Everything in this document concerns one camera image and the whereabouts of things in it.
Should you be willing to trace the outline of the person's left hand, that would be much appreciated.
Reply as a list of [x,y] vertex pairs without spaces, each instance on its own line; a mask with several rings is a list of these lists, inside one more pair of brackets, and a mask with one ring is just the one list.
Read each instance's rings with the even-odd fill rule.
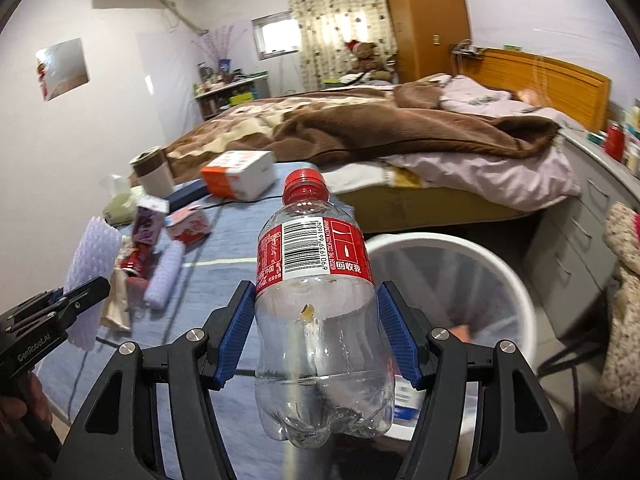
[[1,398],[1,430],[8,437],[16,435],[14,426],[29,413],[36,416],[41,427],[45,430],[49,430],[53,422],[49,402],[38,376],[31,370],[27,374],[27,378],[28,388],[25,400],[8,396]]

